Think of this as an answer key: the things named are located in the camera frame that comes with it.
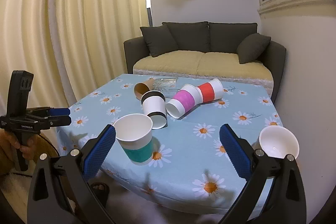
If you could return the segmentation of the left hand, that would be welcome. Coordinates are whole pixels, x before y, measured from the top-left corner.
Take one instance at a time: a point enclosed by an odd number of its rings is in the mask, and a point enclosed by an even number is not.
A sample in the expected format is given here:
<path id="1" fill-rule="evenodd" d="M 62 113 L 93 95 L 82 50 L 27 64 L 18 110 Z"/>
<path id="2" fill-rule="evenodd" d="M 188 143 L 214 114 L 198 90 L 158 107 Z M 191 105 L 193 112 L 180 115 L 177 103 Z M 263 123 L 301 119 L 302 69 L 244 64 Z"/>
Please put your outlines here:
<path id="1" fill-rule="evenodd" d="M 19 149 L 26 160 L 37 160 L 42 153 L 42 143 L 39 136 L 34 135 L 28 141 L 27 145 L 21 145 L 17 137 L 1 129 L 0 133 L 0 169 L 1 176 L 10 172 L 14 166 L 13 149 Z"/>

